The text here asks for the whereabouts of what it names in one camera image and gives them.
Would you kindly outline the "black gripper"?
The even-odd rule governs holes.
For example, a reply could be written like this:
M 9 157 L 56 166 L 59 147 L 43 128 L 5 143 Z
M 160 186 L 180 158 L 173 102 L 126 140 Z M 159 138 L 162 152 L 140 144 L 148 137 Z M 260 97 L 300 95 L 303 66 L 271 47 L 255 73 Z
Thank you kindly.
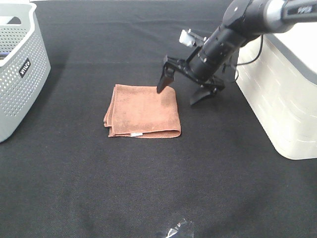
M 218 67 L 213 68 L 208 64 L 206 58 L 200 58 L 201 48 L 196 47 L 187 59 L 164 56 L 162 74 L 157 85 L 158 94 L 175 81 L 176 71 L 201 85 L 190 98 L 191 106 L 205 98 L 213 97 L 216 94 L 216 89 L 222 91 L 225 88 L 223 80 L 214 75 Z

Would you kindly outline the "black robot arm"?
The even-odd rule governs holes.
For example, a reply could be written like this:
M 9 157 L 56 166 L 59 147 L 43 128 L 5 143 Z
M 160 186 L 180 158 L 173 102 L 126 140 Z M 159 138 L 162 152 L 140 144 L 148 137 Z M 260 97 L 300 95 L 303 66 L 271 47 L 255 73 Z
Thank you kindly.
M 315 0 L 234 0 L 211 36 L 182 30 L 179 42 L 194 51 L 187 59 L 164 57 L 157 93 L 171 84 L 175 72 L 179 72 L 200 86 L 190 98 L 191 105 L 214 96 L 225 88 L 223 79 L 215 73 L 220 68 L 236 69 L 230 58 L 241 47 L 264 34 L 285 33 L 297 23 L 316 20 Z

